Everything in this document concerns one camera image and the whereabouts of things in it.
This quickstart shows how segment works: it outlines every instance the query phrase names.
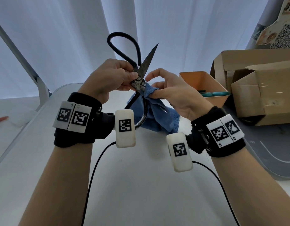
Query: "red object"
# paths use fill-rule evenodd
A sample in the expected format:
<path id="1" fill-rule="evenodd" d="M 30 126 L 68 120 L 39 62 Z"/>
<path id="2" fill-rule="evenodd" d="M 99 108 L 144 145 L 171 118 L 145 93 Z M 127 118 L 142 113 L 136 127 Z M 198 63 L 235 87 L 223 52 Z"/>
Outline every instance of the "red object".
<path id="1" fill-rule="evenodd" d="M 0 117 L 0 122 L 6 120 L 8 118 L 9 118 L 8 116 L 6 116 L 6 117 Z"/>

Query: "hand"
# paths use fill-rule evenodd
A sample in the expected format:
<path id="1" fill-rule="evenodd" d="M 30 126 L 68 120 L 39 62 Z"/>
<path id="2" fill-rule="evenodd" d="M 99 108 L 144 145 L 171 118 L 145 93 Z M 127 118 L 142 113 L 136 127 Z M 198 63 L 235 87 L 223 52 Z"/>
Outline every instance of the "hand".
<path id="1" fill-rule="evenodd" d="M 191 121 L 207 114 L 213 105 L 208 102 L 196 89 L 188 85 L 182 78 L 162 68 L 150 72 L 145 80 L 161 76 L 164 82 L 156 82 L 151 98 L 164 98 L 180 114 Z"/>
<path id="2" fill-rule="evenodd" d="M 133 67 L 127 61 L 107 59 L 91 73 L 78 92 L 92 96 L 104 104 L 109 99 L 109 92 L 134 89 L 130 82 L 138 78 L 138 73 L 131 71 Z"/>

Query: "black scissors handle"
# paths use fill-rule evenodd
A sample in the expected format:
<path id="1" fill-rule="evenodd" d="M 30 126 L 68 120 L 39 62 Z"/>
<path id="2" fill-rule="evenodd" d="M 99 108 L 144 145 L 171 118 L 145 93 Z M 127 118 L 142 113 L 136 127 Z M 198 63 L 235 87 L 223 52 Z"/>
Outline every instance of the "black scissors handle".
<path id="1" fill-rule="evenodd" d="M 124 38 L 130 40 L 131 42 L 133 42 L 133 44 L 136 47 L 136 53 L 138 55 L 138 64 L 140 66 L 142 64 L 142 59 L 141 59 L 141 51 L 140 51 L 140 47 L 138 45 L 138 42 L 132 36 L 130 36 L 126 33 L 123 33 L 123 32 L 113 32 L 113 33 L 109 34 L 109 36 L 107 37 L 107 43 L 112 48 L 112 50 L 115 53 L 117 53 L 119 56 L 121 56 L 123 59 L 125 59 L 127 62 L 129 62 L 133 66 L 133 68 L 137 70 L 138 66 L 137 66 L 136 62 L 133 61 L 131 58 L 129 58 L 127 55 L 125 55 L 123 52 L 121 52 L 119 49 L 117 49 L 112 44 L 111 39 L 113 37 L 116 37 L 116 36 L 124 37 Z"/>

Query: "wristband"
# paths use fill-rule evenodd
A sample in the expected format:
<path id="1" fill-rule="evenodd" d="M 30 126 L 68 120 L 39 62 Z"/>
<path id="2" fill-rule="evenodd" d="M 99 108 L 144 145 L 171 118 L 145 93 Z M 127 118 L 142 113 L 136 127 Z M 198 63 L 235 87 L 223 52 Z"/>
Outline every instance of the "wristband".
<path id="1" fill-rule="evenodd" d="M 94 143 L 96 128 L 92 121 L 101 111 L 97 99 L 74 92 L 67 102 L 62 102 L 53 127 L 56 127 L 54 144 L 65 148 L 77 143 Z"/>
<path id="2" fill-rule="evenodd" d="M 232 116 L 225 114 L 221 108 L 214 106 L 191 124 L 192 133 L 198 132 L 203 136 L 211 157 L 229 156 L 245 147 L 244 133 Z"/>

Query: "scissor blade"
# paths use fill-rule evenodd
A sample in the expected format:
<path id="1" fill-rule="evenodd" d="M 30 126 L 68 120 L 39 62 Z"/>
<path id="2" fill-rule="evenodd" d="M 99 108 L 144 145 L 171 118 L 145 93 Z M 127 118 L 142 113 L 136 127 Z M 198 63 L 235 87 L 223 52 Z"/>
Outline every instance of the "scissor blade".
<path id="1" fill-rule="evenodd" d="M 140 66 L 140 68 L 138 69 L 137 73 L 139 74 L 139 76 L 141 77 L 141 80 L 143 80 L 149 65 L 151 63 L 151 60 L 154 56 L 155 50 L 158 47 L 158 44 L 155 45 L 155 47 L 151 50 L 151 52 L 147 55 L 146 59 L 143 61 L 142 65 Z"/>

